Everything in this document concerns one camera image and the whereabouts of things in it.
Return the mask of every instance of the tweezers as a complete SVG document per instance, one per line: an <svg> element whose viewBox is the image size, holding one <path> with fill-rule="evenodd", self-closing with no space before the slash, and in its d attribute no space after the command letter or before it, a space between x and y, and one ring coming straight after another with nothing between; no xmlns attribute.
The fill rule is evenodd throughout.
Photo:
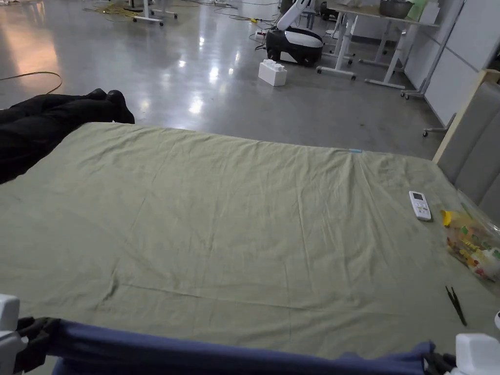
<svg viewBox="0 0 500 375"><path fill-rule="evenodd" d="M455 308L458 317L460 318L460 321L465 327L467 327L466 318L464 316L464 313L462 312L462 308L460 307L459 298L455 294L455 290L453 289L453 287L451 287L451 292L450 292L447 286L445 286L445 288L446 291L448 292L448 297L451 300L451 303L453 304L453 307Z"/></svg>

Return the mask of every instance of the person's legs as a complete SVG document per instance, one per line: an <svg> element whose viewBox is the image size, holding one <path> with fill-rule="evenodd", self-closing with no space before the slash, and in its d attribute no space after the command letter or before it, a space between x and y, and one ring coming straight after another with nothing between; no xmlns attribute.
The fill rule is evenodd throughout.
<svg viewBox="0 0 500 375"><path fill-rule="evenodd" d="M39 115L0 124L0 184L25 173L85 123L134 123L121 92L113 93L105 100L71 101Z"/></svg>
<svg viewBox="0 0 500 375"><path fill-rule="evenodd" d="M106 93L100 88L95 89L87 95L37 95L21 103L14 104L8 109L0 110L0 124L11 123L28 116L39 115L53 107L69 102L82 99L103 100L104 98L106 98Z"/></svg>

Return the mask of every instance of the green item on desk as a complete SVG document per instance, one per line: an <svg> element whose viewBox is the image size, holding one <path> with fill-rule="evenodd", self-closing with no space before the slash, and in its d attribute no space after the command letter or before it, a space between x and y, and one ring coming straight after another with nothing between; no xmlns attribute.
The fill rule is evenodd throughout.
<svg viewBox="0 0 500 375"><path fill-rule="evenodd" d="M424 9L429 0L409 0L409 1L414 3L414 6L409 11L407 18L418 22L420 21L420 17L422 17L422 13L424 12Z"/></svg>

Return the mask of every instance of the black shoe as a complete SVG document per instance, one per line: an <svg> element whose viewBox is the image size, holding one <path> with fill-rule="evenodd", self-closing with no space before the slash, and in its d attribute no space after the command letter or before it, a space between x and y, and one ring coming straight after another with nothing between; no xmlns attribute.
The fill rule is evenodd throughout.
<svg viewBox="0 0 500 375"><path fill-rule="evenodd" d="M93 99L95 101L101 101L106 99L106 92L102 88L96 88L94 91L89 93L88 95L89 99Z"/></svg>
<svg viewBox="0 0 500 375"><path fill-rule="evenodd" d="M132 112L127 108L124 95L118 90L111 90L106 95L106 100L118 106L118 115L114 119L117 123L135 124L136 119Z"/></svg>

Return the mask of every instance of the metal bowl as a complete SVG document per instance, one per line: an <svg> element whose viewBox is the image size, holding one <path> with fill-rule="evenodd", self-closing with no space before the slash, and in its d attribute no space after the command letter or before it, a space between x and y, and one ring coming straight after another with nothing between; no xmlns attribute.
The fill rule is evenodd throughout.
<svg viewBox="0 0 500 375"><path fill-rule="evenodd" d="M380 0L380 14L386 17L403 19L408 16L413 3L407 0Z"/></svg>

